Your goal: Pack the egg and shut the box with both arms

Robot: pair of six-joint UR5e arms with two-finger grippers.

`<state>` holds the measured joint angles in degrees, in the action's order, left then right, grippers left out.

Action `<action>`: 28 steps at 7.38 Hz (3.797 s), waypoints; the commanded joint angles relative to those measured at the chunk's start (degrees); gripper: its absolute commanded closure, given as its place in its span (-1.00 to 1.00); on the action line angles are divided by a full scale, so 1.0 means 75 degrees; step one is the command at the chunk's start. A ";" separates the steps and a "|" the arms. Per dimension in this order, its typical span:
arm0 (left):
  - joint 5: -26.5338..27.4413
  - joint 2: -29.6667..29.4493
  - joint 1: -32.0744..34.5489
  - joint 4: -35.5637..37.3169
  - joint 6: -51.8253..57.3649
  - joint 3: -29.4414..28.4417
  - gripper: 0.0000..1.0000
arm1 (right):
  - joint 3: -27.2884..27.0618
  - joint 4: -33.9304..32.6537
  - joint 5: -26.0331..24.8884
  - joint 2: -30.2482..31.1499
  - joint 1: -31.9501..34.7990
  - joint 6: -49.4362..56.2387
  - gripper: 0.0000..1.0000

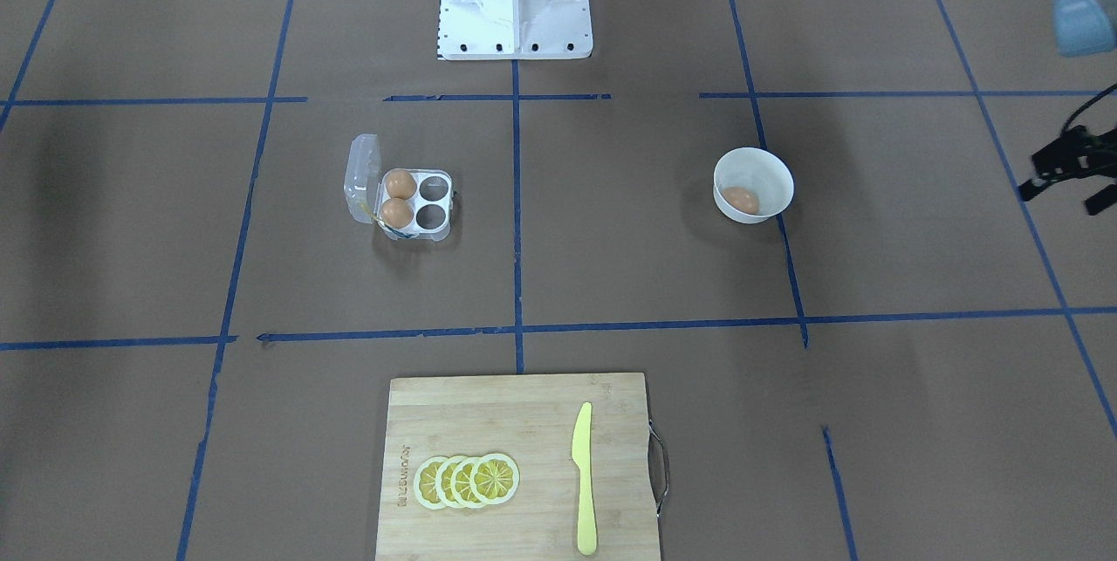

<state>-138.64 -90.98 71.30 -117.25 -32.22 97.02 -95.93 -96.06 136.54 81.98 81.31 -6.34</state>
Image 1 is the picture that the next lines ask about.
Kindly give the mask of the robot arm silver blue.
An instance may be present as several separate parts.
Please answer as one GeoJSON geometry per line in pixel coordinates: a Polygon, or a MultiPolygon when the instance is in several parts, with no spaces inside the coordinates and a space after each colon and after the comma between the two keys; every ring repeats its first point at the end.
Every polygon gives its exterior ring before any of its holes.
{"type": "MultiPolygon", "coordinates": [[[[1116,2],[1114,0],[1053,0],[1052,21],[1056,32],[1058,51],[1065,58],[1077,58],[1094,55],[1094,53],[1114,51],[1116,40],[1116,2]]],[[[1114,180],[1114,130],[1094,136],[1083,127],[1077,127],[1076,118],[1086,110],[1094,107],[1098,101],[1114,93],[1114,84],[1097,93],[1091,99],[1086,99],[1081,107],[1066,117],[1061,125],[1060,137],[1073,140],[1073,150],[1086,151],[1088,142],[1094,143],[1092,150],[1082,158],[1085,163],[1072,173],[1073,178],[1086,175],[1105,175],[1114,180]]]]}

